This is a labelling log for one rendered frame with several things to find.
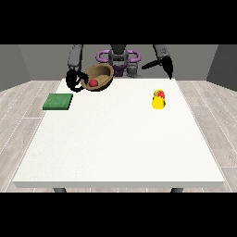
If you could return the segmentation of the yellow cup with melon print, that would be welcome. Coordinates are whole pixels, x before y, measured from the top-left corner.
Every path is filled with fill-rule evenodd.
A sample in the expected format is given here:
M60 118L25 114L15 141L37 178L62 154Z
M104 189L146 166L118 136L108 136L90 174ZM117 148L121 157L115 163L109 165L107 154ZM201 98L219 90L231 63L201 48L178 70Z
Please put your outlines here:
M165 93L161 89L157 89L154 92L152 107L154 109L163 109L166 105Z

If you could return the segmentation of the brown wooden bowl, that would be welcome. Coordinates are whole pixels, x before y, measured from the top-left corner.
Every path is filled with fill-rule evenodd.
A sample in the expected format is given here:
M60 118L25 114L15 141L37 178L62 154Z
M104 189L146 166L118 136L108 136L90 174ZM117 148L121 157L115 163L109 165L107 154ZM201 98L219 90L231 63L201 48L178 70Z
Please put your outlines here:
M89 83L81 80L81 86L88 91L99 92L110 85L114 77L114 70L109 64L100 63L86 69L85 74L88 75L89 81L97 80L98 85L92 87Z

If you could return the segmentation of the green square pad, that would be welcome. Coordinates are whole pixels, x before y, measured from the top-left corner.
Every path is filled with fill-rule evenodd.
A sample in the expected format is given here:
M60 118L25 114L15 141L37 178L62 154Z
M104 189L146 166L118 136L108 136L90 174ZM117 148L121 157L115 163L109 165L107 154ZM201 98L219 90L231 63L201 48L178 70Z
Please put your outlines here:
M68 110L73 94L49 94L44 102L43 110Z

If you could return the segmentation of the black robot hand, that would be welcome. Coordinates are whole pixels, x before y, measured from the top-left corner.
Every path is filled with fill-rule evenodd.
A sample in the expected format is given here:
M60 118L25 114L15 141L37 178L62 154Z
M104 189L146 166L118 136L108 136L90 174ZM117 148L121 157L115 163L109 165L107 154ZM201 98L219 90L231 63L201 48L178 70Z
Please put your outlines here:
M75 69L70 69L67 72L66 75L66 84L70 88L71 91L78 93L81 90L83 90L83 87L77 88L77 85L81 83L81 81L84 81L85 83L88 83L89 77L86 73L79 71L76 71Z
M149 62L142 66L142 69L150 69L155 66L161 66L163 70L168 74L168 77L172 79L173 63L170 56L164 56L152 62Z

